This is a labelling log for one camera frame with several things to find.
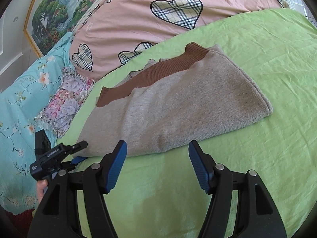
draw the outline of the silver bolt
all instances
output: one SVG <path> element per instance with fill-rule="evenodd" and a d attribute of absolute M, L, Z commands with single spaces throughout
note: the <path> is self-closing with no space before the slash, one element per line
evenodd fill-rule
<path fill-rule="evenodd" d="M 99 167 L 100 167 L 99 163 L 94 163 L 94 164 L 91 165 L 91 168 L 94 169 L 94 170 L 99 169 Z"/>
<path fill-rule="evenodd" d="M 216 169 L 224 170 L 224 165 L 223 164 L 216 164 Z"/>
<path fill-rule="evenodd" d="M 254 171 L 254 170 L 250 170 L 250 171 L 249 171 L 249 174 L 250 174 L 251 176 L 256 176 L 256 175 L 257 175 L 257 172 Z"/>
<path fill-rule="evenodd" d="M 58 172 L 59 176 L 64 176 L 67 173 L 67 171 L 65 169 L 62 169 Z"/>

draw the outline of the landscape painting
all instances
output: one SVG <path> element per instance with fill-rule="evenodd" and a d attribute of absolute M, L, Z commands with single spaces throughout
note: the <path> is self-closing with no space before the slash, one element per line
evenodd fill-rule
<path fill-rule="evenodd" d="M 24 32 L 38 56 L 46 55 L 96 0 L 32 0 Z"/>

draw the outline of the pink duvet cover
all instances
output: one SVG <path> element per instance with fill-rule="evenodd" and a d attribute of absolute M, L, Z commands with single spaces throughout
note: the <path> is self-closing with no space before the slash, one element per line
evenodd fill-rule
<path fill-rule="evenodd" d="M 77 73 L 95 80 L 185 31 L 242 12 L 282 7 L 281 0 L 103 0 L 99 6 L 69 51 Z"/>

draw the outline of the white star outline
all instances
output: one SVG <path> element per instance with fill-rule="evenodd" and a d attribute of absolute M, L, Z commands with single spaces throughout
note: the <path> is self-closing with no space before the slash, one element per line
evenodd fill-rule
<path fill-rule="evenodd" d="M 89 23 L 87 26 L 87 30 L 90 30 L 92 26 L 93 26 L 93 23 Z"/>

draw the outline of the ruffled pillow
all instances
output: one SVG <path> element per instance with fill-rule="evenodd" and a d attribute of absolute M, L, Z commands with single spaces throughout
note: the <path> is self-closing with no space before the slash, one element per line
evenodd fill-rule
<path fill-rule="evenodd" d="M 88 97 L 95 81 L 76 74 L 70 68 L 63 70 L 63 83 L 49 104 L 34 118 L 36 125 L 64 136 L 70 124 Z"/>

